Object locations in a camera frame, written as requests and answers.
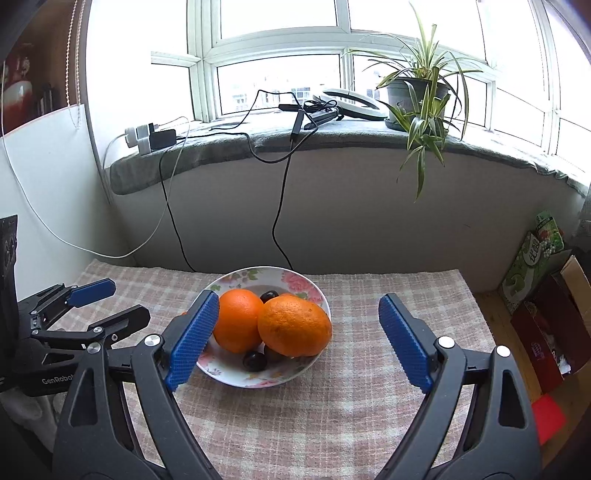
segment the floral plate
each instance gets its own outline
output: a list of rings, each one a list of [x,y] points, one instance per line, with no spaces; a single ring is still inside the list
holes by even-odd
[[[326,297],[312,281],[299,273],[280,267],[254,267],[236,270],[211,283],[206,289],[218,295],[233,288],[245,288],[258,296],[268,290],[277,293],[293,293],[319,305],[329,316],[329,304]],[[209,338],[203,353],[197,360],[197,366],[207,375],[216,380],[242,388],[265,388],[279,385],[297,377],[312,366],[321,355],[302,356],[283,359],[277,363],[269,363],[262,372],[250,373],[242,366],[243,355],[222,349],[213,335]]]

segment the power adapter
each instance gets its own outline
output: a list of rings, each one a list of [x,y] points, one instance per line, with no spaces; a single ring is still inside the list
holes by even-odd
[[[172,147],[177,133],[173,129],[158,131],[158,124],[145,124],[125,129],[125,142],[129,148],[138,147],[140,155],[147,155],[161,148]]]

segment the potted plant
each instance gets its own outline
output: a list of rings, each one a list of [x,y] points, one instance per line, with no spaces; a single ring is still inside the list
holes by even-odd
[[[437,52],[438,41],[434,41],[437,25],[431,26],[431,37],[427,40],[423,23],[414,8],[415,17],[419,31],[420,39],[416,39],[415,46],[409,45],[402,38],[392,34],[385,34],[397,38],[410,51],[410,56],[401,53],[404,58],[402,61],[391,56],[384,55],[376,51],[369,50],[351,50],[350,53],[366,53],[371,56],[372,64],[384,64],[392,67],[394,71],[386,75],[376,88],[386,87],[388,89],[388,103],[386,105],[390,111],[389,120],[386,125],[408,133],[407,148],[409,154],[403,162],[400,169],[413,157],[417,156],[417,198],[421,194],[425,181],[425,156],[431,151],[437,159],[444,165],[441,152],[445,147],[446,137],[449,132],[449,126],[459,129],[452,124],[451,120],[443,118],[445,107],[452,94],[454,96],[454,109],[452,119],[456,110],[456,104],[460,104],[460,111],[464,113],[464,126],[461,131],[462,140],[466,133],[468,114],[470,112],[470,102],[468,88],[466,85],[465,73],[481,72],[481,70],[463,70],[458,60],[470,60],[467,57],[456,58],[450,51]],[[446,72],[446,68],[454,68],[454,71]],[[456,76],[457,84],[462,85],[463,104],[458,94],[459,87],[454,88],[448,81],[448,77]]]

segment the gray flower pot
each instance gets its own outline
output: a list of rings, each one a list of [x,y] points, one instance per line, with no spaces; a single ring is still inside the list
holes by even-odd
[[[419,102],[425,96],[425,89],[427,88],[427,85],[431,82],[427,80],[421,80],[410,77],[398,77],[390,85],[387,86],[388,103],[390,105],[397,105],[399,107],[402,107],[405,111],[410,112],[413,110],[413,101],[410,98],[408,85],[404,83],[405,81],[413,86],[414,91],[417,94],[417,100]],[[447,87],[447,85],[445,85],[445,83],[437,84],[437,92],[435,93],[435,96],[437,98],[445,97],[448,92],[449,88]],[[402,128],[400,124],[396,121],[396,117],[392,112],[390,112],[390,116],[385,120],[385,122],[388,128],[391,128],[392,130],[398,130],[399,132],[404,132],[404,128]]]

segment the dark grape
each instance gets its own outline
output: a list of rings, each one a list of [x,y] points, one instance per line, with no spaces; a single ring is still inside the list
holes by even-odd
[[[275,290],[266,291],[263,295],[261,295],[261,300],[263,303],[267,303],[269,300],[278,297],[279,294]]]
[[[249,372],[260,372],[267,367],[267,357],[260,352],[248,352],[242,359],[242,365]]]

